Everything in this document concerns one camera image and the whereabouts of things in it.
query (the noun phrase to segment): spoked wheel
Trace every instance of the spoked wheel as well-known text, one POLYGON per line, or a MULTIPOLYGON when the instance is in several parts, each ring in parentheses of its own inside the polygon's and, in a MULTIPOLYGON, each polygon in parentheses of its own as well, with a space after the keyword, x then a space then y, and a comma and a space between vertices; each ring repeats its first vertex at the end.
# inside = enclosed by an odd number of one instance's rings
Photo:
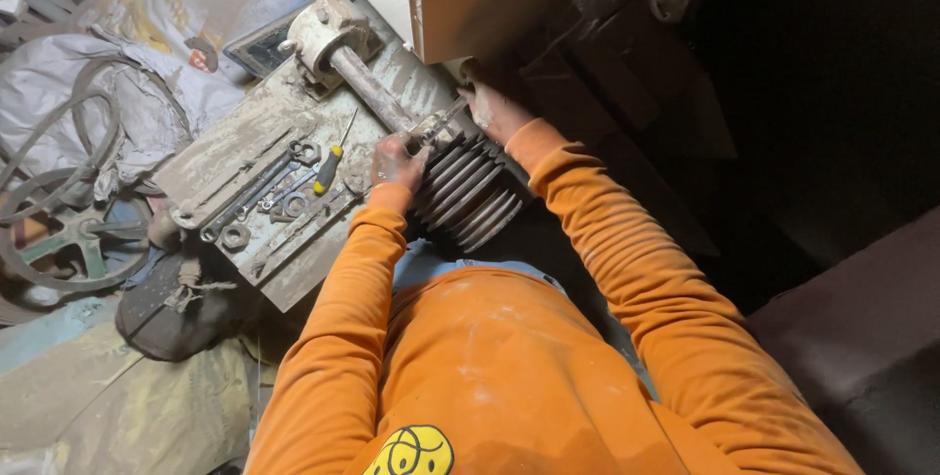
MULTIPOLYGON (((10 193, 0 207, 0 215, 16 213, 21 205, 39 201, 49 193, 47 187, 68 179, 73 172, 73 168, 53 170, 24 182, 10 193)), ((44 214, 61 228, 51 229, 47 238, 20 248, 11 235, 4 232, 0 234, 0 258, 19 276, 46 288, 95 291, 115 286, 140 271, 147 264, 149 252, 147 224, 152 214, 147 201, 140 197, 126 201, 134 210, 132 220, 109 221, 106 211, 94 206, 77 211, 63 203, 55 203, 44 214), (109 270, 105 251, 119 252, 119 257, 114 258, 122 262, 116 268, 112 264, 109 270), (66 279, 61 277, 61 272, 42 273, 32 266, 40 259, 60 253, 64 255, 65 252, 79 259, 75 266, 81 277, 66 279)))

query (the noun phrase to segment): person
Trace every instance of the person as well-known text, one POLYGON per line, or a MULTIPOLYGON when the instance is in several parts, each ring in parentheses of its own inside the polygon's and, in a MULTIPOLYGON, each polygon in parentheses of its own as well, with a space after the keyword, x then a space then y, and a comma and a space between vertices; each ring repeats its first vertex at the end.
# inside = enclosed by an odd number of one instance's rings
POLYGON ((284 358, 246 473, 861 473, 602 163, 478 65, 467 76, 474 121, 560 218, 658 401, 534 268, 464 264, 393 295, 427 160, 396 134, 376 146, 369 202, 284 358))

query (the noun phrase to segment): metal rod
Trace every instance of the metal rod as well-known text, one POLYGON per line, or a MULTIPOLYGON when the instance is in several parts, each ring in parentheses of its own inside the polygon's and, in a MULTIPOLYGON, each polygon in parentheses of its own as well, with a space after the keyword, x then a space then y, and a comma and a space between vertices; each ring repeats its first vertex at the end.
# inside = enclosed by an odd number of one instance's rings
POLYGON ((350 83, 389 132, 408 132, 415 127, 415 121, 408 117, 401 104, 375 78, 354 50, 345 45, 334 49, 330 54, 330 65, 350 83))

